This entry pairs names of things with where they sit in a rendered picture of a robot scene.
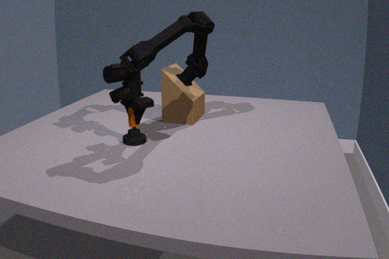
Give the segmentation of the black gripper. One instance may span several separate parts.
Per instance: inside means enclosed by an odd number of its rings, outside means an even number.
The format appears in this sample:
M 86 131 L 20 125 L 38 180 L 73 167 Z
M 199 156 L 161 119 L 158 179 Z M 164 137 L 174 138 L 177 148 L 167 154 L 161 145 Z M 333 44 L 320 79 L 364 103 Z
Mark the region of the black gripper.
M 132 99 L 127 99 L 126 97 L 122 99 L 120 103 L 125 106 L 127 114 L 128 108 L 131 108 L 133 110 L 135 123 L 139 124 L 146 108 L 153 107 L 154 101 L 152 98 L 142 97 L 144 96 L 144 94 L 141 92 L 141 85 L 143 85 L 141 79 L 125 80 L 122 82 L 122 85 L 124 85 L 124 83 L 125 86 L 126 84 L 129 86 Z

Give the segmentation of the orange cylinder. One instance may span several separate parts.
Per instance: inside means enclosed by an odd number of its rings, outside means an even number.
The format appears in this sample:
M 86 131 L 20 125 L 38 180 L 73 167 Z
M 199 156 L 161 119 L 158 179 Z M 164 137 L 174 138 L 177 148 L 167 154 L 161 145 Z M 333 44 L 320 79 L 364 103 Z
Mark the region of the orange cylinder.
M 131 108 L 128 108 L 128 116 L 129 116 L 129 126 L 130 127 L 138 127 L 138 126 L 140 126 L 140 123 L 139 124 L 135 123 L 135 118 L 134 118 L 133 110 Z

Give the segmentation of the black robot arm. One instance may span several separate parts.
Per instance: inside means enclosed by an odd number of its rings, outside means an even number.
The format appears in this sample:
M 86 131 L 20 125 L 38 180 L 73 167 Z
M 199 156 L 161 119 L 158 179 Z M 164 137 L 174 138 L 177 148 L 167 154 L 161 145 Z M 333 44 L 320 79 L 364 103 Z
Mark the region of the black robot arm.
M 193 53 L 187 56 L 185 64 L 188 66 L 177 77 L 185 86 L 192 85 L 195 77 L 202 78 L 206 75 L 208 60 L 205 56 L 208 34 L 213 32 L 215 24 L 204 12 L 189 12 L 182 15 L 172 25 L 165 28 L 155 37 L 142 41 L 130 47 L 119 58 L 121 63 L 111 64 L 103 70 L 103 78 L 106 83 L 124 80 L 137 80 L 141 78 L 141 70 L 151 63 L 157 53 L 172 41 L 178 39 L 185 32 L 194 33 Z M 127 57 L 130 57 L 130 61 Z M 122 99 L 132 99 L 129 86 L 109 93 L 111 100 L 118 103 Z

